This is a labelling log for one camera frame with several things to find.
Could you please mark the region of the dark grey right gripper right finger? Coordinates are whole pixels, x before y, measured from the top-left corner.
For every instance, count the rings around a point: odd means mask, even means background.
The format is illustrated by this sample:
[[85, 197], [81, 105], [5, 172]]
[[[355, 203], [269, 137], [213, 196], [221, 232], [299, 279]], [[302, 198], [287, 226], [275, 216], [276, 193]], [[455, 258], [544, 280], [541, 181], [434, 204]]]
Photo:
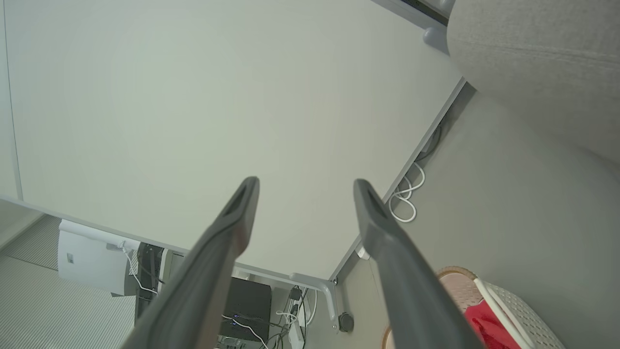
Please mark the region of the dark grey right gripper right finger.
[[370, 182], [354, 181], [361, 243], [378, 267], [397, 349], [482, 349], [483, 343]]

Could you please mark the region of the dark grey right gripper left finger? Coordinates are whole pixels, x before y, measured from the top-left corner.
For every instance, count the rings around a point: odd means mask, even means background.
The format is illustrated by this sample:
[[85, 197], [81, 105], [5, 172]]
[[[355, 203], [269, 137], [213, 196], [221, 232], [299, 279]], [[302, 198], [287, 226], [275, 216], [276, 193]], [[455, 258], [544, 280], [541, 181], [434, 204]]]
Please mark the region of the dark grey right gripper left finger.
[[235, 260], [248, 247], [260, 182], [246, 177], [139, 318], [124, 349], [213, 349]]

